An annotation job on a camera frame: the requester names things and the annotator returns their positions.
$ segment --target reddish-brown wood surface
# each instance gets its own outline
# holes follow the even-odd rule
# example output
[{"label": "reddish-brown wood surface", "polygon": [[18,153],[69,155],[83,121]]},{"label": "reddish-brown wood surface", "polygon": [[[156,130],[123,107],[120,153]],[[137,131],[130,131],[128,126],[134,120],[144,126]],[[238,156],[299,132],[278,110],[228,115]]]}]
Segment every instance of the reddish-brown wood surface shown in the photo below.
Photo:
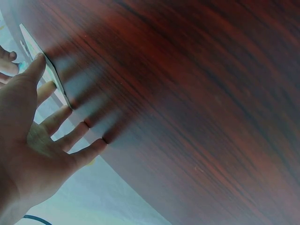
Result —
[{"label": "reddish-brown wood surface", "polygon": [[298,0],[6,4],[172,224],[300,224]]}]

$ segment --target palm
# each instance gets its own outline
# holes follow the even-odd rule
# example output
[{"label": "palm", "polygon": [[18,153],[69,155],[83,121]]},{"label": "palm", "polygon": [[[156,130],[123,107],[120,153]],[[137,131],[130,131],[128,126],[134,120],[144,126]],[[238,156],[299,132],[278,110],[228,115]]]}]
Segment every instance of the palm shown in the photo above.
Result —
[{"label": "palm", "polygon": [[7,146],[0,149],[1,157],[5,159],[2,166],[20,199],[30,206],[51,197],[69,176],[93,160],[106,146],[98,139],[89,147],[68,154],[89,130],[84,122],[61,139],[51,139],[72,113],[68,106],[63,106],[41,124],[33,122],[36,108],[55,91],[53,82],[36,91],[44,68],[45,59],[40,57],[25,74],[15,76],[0,90],[0,105],[4,108],[0,109],[0,138]]}]

